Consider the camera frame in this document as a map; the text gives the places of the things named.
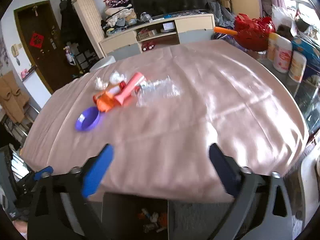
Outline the red plastic cup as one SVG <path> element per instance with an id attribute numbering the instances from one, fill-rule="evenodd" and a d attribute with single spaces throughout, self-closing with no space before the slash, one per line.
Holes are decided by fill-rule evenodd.
<path id="1" fill-rule="evenodd" d="M 131 93 L 138 87 L 143 81 L 145 81 L 145 76 L 140 73 L 136 72 L 133 77 L 129 80 L 123 90 L 114 96 L 114 100 L 120 105 L 123 105 L 124 101 L 131 95 Z"/>

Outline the pile of clothes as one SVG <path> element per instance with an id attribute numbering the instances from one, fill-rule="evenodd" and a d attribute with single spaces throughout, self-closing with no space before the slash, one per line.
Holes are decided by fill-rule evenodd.
<path id="1" fill-rule="evenodd" d="M 105 37 L 121 31 L 123 28 L 152 20 L 151 15 L 147 12 L 142 12 L 138 17 L 130 0 L 107 1 L 105 15 L 106 18 L 101 20 L 101 28 Z"/>

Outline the purple plastic bowl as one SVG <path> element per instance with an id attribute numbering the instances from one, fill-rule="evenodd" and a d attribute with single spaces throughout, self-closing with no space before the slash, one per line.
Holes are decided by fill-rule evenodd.
<path id="1" fill-rule="evenodd" d="M 100 120 L 100 112 L 97 107 L 89 107 L 84 110 L 75 123 L 75 129 L 80 132 L 90 131 L 95 128 Z"/>

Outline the orange cylindrical tube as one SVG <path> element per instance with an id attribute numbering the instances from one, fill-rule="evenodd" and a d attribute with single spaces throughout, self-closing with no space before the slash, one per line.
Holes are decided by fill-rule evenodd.
<path id="1" fill-rule="evenodd" d="M 116 84 L 116 85 L 114 85 L 114 86 L 111 86 L 110 88 L 107 88 L 107 89 L 105 89 L 105 90 L 103 90 L 103 91 L 95 94 L 95 95 L 93 96 L 93 102 L 96 104 L 97 98 L 98 98 L 100 95 L 104 94 L 104 93 L 107 93 L 107 94 L 109 94 L 109 95 L 113 95 L 113 97 L 114 97 L 114 96 L 116 96 L 117 94 L 119 94 L 119 93 L 123 90 L 123 88 L 124 88 L 125 86 L 126 86 L 126 83 L 125 83 L 125 82 L 121 82 L 121 83 L 119 83 L 119 84 Z"/>

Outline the beige TV cabinet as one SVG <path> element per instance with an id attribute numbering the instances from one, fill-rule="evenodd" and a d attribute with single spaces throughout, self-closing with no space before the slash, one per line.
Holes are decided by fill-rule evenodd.
<path id="1" fill-rule="evenodd" d="M 153 41 L 155 48 L 209 41 L 214 33 L 213 14 L 177 16 L 151 21 L 118 32 L 99 42 L 104 56 L 122 60 L 142 52 L 142 43 Z"/>

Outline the orange packet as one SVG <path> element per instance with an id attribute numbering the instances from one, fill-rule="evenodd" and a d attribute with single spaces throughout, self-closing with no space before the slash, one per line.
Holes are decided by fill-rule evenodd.
<path id="1" fill-rule="evenodd" d="M 114 107 L 120 106 L 120 104 L 113 95 L 104 93 L 97 98 L 96 106 L 100 112 L 106 113 Z"/>

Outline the dark brown door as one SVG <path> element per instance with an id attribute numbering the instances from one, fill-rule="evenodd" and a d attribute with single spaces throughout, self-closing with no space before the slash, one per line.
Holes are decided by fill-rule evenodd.
<path id="1" fill-rule="evenodd" d="M 50 2 L 15 9 L 14 18 L 31 66 L 50 94 L 73 81 L 79 69 L 67 60 L 61 30 Z"/>

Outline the red basket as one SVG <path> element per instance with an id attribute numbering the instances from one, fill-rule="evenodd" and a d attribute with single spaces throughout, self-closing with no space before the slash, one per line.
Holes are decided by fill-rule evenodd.
<path id="1" fill-rule="evenodd" d="M 271 17 L 249 18 L 246 14 L 238 14 L 234 21 L 236 42 L 245 49 L 266 51 L 268 37 L 276 28 Z"/>

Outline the white round stool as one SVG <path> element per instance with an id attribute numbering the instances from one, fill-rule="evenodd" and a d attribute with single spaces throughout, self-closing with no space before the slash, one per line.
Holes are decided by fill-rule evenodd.
<path id="1" fill-rule="evenodd" d="M 114 56 L 107 56 L 101 60 L 99 60 L 97 63 L 93 65 L 93 67 L 90 68 L 90 72 L 94 72 L 96 70 L 99 70 L 100 68 L 104 68 L 110 64 L 113 64 L 116 62 L 116 59 Z"/>

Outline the white tissue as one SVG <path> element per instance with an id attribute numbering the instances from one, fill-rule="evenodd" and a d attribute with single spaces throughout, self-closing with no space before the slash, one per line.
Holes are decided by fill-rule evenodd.
<path id="1" fill-rule="evenodd" d="M 109 77 L 109 83 L 112 85 L 116 85 L 126 81 L 127 81 L 126 75 L 121 74 L 118 71 L 112 72 L 112 74 Z"/>
<path id="2" fill-rule="evenodd" d="M 94 82 L 94 86 L 96 90 L 102 91 L 108 87 L 108 82 L 105 82 L 102 80 L 102 78 L 97 77 Z"/>

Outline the clear plastic wrap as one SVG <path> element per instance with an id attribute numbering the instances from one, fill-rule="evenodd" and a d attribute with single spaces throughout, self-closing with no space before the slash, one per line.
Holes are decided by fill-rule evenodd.
<path id="1" fill-rule="evenodd" d="M 164 79 L 143 81 L 135 92 L 137 107 L 145 107 L 162 99 L 170 99 L 182 94 L 181 88 L 167 76 Z"/>

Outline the white wet wipes canister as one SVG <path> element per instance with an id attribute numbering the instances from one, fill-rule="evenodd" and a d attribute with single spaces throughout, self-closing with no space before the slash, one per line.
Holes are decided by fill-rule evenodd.
<path id="1" fill-rule="evenodd" d="M 274 51 L 273 67 L 280 73 L 287 73 L 289 71 L 291 58 L 291 41 L 282 36 L 278 36 Z"/>

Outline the brown hanging coat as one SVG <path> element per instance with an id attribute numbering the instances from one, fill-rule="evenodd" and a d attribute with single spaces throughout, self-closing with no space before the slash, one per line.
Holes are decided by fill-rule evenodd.
<path id="1" fill-rule="evenodd" d="M 13 71 L 1 76 L 0 83 L 1 106 L 13 123 L 21 123 L 25 117 L 24 107 L 29 102 L 29 96 L 20 89 Z"/>

